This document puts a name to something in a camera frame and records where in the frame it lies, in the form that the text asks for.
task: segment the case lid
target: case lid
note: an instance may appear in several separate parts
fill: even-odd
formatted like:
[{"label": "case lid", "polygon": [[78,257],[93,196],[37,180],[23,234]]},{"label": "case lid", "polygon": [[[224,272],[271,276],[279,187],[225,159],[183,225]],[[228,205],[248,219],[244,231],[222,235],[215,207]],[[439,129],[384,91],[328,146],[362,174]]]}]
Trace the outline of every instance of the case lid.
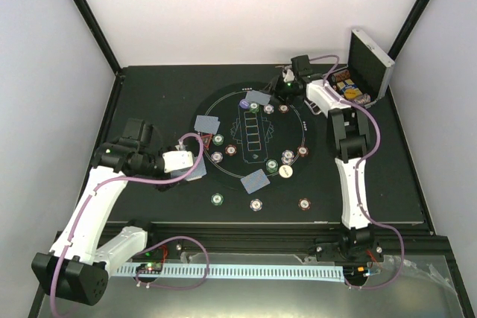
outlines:
[{"label": "case lid", "polygon": [[373,101],[385,95],[394,61],[362,29],[351,32],[348,67]]}]

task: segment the perforated white strip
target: perforated white strip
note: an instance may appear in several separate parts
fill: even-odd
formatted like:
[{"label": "perforated white strip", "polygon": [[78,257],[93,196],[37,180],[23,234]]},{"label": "perforated white strip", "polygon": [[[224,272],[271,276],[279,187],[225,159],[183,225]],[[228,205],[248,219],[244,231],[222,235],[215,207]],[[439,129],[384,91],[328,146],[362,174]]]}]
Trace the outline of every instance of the perforated white strip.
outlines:
[{"label": "perforated white strip", "polygon": [[[115,277],[134,277],[141,263],[126,263],[114,274]],[[173,279],[199,279],[205,264],[165,264],[162,272],[144,273],[139,277],[163,277]],[[251,264],[211,264],[209,279],[286,279],[301,281],[343,282],[343,268],[330,266],[283,266]]]}]

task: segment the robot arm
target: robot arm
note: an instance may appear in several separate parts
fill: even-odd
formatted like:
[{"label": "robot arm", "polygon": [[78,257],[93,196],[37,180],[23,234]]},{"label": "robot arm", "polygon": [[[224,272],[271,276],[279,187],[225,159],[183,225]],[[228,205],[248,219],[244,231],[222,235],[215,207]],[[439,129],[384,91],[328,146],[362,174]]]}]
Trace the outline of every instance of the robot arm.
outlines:
[{"label": "robot arm", "polygon": [[341,253],[354,256],[373,244],[371,222],[363,215],[358,204],[356,180],[363,209],[367,211],[364,184],[364,166],[359,166],[356,178],[356,163],[366,154],[370,143],[366,116],[361,111],[340,102],[340,96],[324,80],[315,74],[307,55],[291,59],[282,74],[271,83],[271,93],[285,103],[296,98],[307,100],[319,107],[327,118],[326,139],[332,151],[341,181],[343,213],[341,221],[345,234],[340,238]]},{"label": "robot arm", "polygon": [[[65,246],[69,248],[58,277],[57,296],[87,305],[96,304],[104,294],[108,278],[146,247],[148,227],[126,226],[111,241],[97,248],[106,220],[127,182],[113,181],[95,189],[108,179],[134,175],[160,177],[193,166],[191,152],[173,150],[162,155],[148,152],[151,136],[151,126],[131,119],[122,137],[96,150],[86,188],[70,221],[49,254],[37,253],[31,264],[47,294],[50,294],[54,268]],[[82,209],[90,195],[91,201]],[[75,235],[69,241],[78,215]]]}]

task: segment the purple poker chip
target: purple poker chip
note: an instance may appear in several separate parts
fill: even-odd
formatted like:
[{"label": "purple poker chip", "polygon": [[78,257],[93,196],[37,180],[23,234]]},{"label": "purple poker chip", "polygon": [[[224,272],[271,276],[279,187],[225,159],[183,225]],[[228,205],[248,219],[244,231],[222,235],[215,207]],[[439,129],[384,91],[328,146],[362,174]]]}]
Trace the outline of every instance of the purple poker chip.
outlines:
[{"label": "purple poker chip", "polygon": [[248,109],[250,107],[250,104],[246,100],[241,100],[238,105],[243,109]]}]

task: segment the white wall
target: white wall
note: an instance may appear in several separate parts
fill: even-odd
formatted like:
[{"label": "white wall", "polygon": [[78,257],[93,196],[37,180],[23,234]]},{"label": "white wall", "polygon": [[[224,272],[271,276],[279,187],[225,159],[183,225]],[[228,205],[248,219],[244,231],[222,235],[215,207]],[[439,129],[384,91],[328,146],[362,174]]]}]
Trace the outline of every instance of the white wall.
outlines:
[{"label": "white wall", "polygon": [[346,60],[351,27],[388,50],[414,1],[88,0],[123,66]]},{"label": "white wall", "polygon": [[477,0],[431,0],[391,88],[437,233],[477,311]]},{"label": "white wall", "polygon": [[72,0],[0,0],[0,316],[26,317],[78,198],[113,73]]}]

